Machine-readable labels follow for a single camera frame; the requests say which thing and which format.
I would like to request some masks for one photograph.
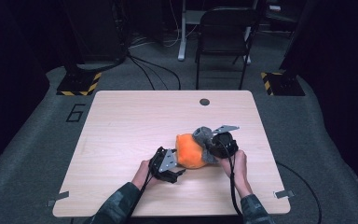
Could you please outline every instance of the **orange object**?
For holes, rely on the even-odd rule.
[[[176,149],[178,163],[187,169],[197,169],[207,164],[202,160],[202,147],[194,141],[191,133],[176,135]]]

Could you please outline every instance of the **black chair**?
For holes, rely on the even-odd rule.
[[[240,56],[246,56],[239,90],[242,88],[246,62],[259,19],[259,13],[248,7],[215,7],[205,12],[200,20],[200,36],[196,52],[196,89],[199,88],[201,54],[236,56],[233,64]],[[245,39],[246,27],[251,27],[251,31]]]

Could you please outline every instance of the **yellow and black tape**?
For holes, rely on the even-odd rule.
[[[91,85],[87,91],[57,91],[57,95],[67,95],[67,96],[74,96],[74,95],[91,95],[95,88],[97,88],[98,81],[100,80],[101,73],[95,75],[94,79],[92,80]]]
[[[269,83],[268,75],[281,75],[282,73],[261,73],[261,77],[263,78],[264,87],[266,88],[268,95],[274,95],[272,91],[271,84]]]

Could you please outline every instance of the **wooden table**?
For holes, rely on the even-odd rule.
[[[200,99],[209,105],[201,105]],[[60,192],[56,217],[89,217],[118,188],[132,180],[142,160],[159,147],[174,148],[177,134],[206,126],[240,126],[232,131],[248,155],[248,178],[271,214],[289,212],[269,141],[249,91],[99,91],[89,111]],[[219,165],[187,170],[178,182],[147,189],[133,215],[215,216],[236,214],[229,179]]]

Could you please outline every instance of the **black cable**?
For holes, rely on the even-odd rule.
[[[155,87],[154,87],[154,85],[153,85],[153,82],[152,82],[152,80],[150,80],[149,75],[146,73],[146,71],[143,69],[143,67],[142,67],[141,65],[139,65],[139,64],[130,56],[130,54],[129,54],[129,58],[132,60],[133,63],[135,63],[139,68],[142,69],[142,71],[144,72],[145,76],[146,76],[147,79],[149,80],[149,83],[150,83],[150,85],[152,86],[153,91],[155,91],[156,89],[155,89]]]
[[[166,68],[166,67],[160,66],[160,65],[158,65],[158,64],[145,61],[145,60],[140,59],[140,58],[138,58],[138,57],[136,57],[136,56],[130,55],[130,53],[129,53],[128,55],[129,55],[130,58],[136,59],[136,60],[141,61],[141,62],[143,62],[143,63],[149,63],[149,64],[151,64],[151,65],[154,65],[154,66],[156,66],[156,67],[159,67],[159,68],[161,68],[161,69],[164,69],[165,71],[168,71],[169,73],[173,74],[173,75],[176,77],[176,79],[178,80],[178,86],[179,86],[179,87],[178,87],[178,90],[181,90],[181,89],[182,89],[182,84],[181,84],[181,82],[180,82],[179,76],[178,76],[176,73],[174,73],[172,70],[170,70],[170,69],[168,69],[168,68]]]
[[[156,73],[155,70],[153,70],[151,67],[147,66],[146,64],[142,63],[142,65],[148,69],[150,69],[150,71],[152,71],[154,73],[154,75],[156,75],[156,77],[158,77],[158,79],[161,81],[161,83],[164,85],[165,89],[168,90],[167,85],[165,84],[165,82],[162,80],[162,78]]]
[[[156,160],[156,158],[154,158],[152,161],[149,161],[149,164],[150,164],[150,162],[153,164],[155,162],[155,160]],[[152,170],[151,170],[151,167],[149,166],[149,171],[147,172],[147,176],[146,176],[144,185],[142,186],[142,188],[138,194],[138,198],[136,199],[135,203],[132,205],[130,212],[127,214],[127,220],[126,220],[127,223],[129,223],[130,217],[132,216],[132,213],[135,210],[135,207],[138,204],[139,200],[141,200],[141,197],[145,192],[146,186],[149,184],[150,180],[153,178],[153,176],[150,177],[151,174],[152,174]]]
[[[228,162],[229,162],[229,166],[230,166],[230,170],[231,170],[231,174],[229,176],[231,201],[232,201],[232,204],[234,205],[234,209],[237,212],[238,216],[242,217],[242,212],[237,205],[237,199],[235,197],[235,179],[234,179],[235,154],[234,154],[234,162],[232,162],[231,157],[229,156],[227,147],[220,140],[218,140],[218,141],[219,141],[220,145],[223,146],[223,148],[225,149],[225,151],[227,153]]]
[[[293,174],[295,174],[298,178],[300,178],[304,184],[308,187],[308,189],[310,190],[310,193],[312,193],[313,198],[315,199],[316,204],[318,205],[318,224],[322,223],[322,207],[321,204],[319,202],[318,196],[316,196],[315,191],[313,191],[312,187],[310,186],[310,184],[301,176],[299,175],[296,171],[292,170],[291,168],[289,168],[288,166],[284,165],[283,163],[279,162],[279,161],[275,161],[278,165],[286,168],[287,170],[289,170],[290,172],[292,172]]]

